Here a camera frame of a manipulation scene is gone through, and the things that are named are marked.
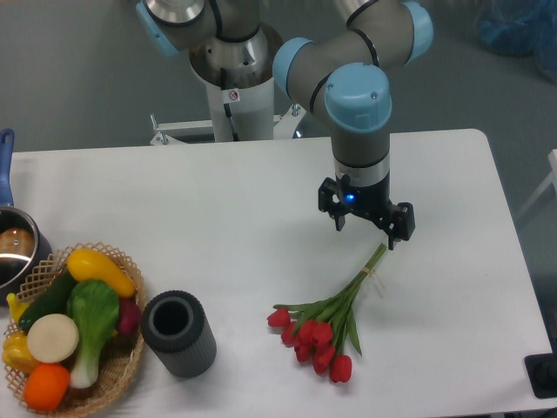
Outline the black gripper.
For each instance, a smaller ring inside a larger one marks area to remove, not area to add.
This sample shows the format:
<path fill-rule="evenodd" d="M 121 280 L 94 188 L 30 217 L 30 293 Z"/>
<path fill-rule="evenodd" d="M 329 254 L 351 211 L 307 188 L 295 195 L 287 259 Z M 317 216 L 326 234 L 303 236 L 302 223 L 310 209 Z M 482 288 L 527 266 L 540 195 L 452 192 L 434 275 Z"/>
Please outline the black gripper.
<path fill-rule="evenodd" d="M 390 175 L 379 183 L 356 186 L 345 174 L 342 178 L 325 178 L 318 189 L 318 208 L 326 212 L 340 232 L 346 215 L 371 221 L 387 235 L 387 247 L 392 251 L 399 241 L 408 241 L 415 230 L 413 205 L 394 204 L 389 197 Z"/>

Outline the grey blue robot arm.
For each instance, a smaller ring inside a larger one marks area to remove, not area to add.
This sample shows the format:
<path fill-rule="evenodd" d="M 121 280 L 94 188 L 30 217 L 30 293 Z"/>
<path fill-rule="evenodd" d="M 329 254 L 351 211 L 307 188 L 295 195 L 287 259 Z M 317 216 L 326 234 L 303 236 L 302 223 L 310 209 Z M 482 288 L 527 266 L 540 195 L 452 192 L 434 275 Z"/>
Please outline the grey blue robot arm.
<path fill-rule="evenodd" d="M 337 8 L 346 31 L 324 44 L 283 41 L 256 1 L 141 1 L 136 10 L 164 54 L 188 51 L 216 141 L 272 138 L 280 89 L 329 131 L 335 175 L 319 188 L 319 210 L 337 229 L 347 214 L 369 220 L 394 246 L 411 238 L 415 219 L 410 203 L 389 197 L 386 71 L 423 55 L 433 24 L 415 2 L 339 1 Z"/>

